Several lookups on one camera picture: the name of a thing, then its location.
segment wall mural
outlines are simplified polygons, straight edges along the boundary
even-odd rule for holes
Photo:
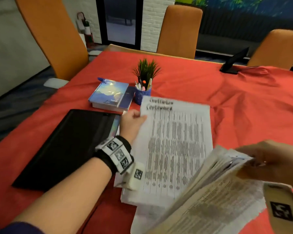
[[[293,0],[176,0],[198,7],[240,10],[255,15],[293,19]]]

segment blue pen cup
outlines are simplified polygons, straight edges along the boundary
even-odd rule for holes
[[[136,104],[141,105],[142,97],[144,95],[151,96],[151,89],[152,88],[150,88],[148,91],[142,91],[142,90],[138,90],[137,88],[135,88],[135,102],[136,102]]]

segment book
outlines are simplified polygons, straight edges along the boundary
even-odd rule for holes
[[[235,176],[252,158],[213,149],[208,105],[144,96],[140,110],[132,155],[146,172],[121,195],[137,206],[131,234],[238,234],[265,209],[262,182]]]
[[[88,99],[94,108],[123,112],[128,111],[135,94],[135,87],[128,83],[104,79]]]

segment brick wall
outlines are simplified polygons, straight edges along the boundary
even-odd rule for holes
[[[166,8],[175,0],[143,0],[141,50],[156,52]]]
[[[102,43],[96,0],[79,0],[81,11],[89,21],[95,43]]]

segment glass door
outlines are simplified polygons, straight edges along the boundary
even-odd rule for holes
[[[140,49],[143,0],[96,0],[102,44]]]

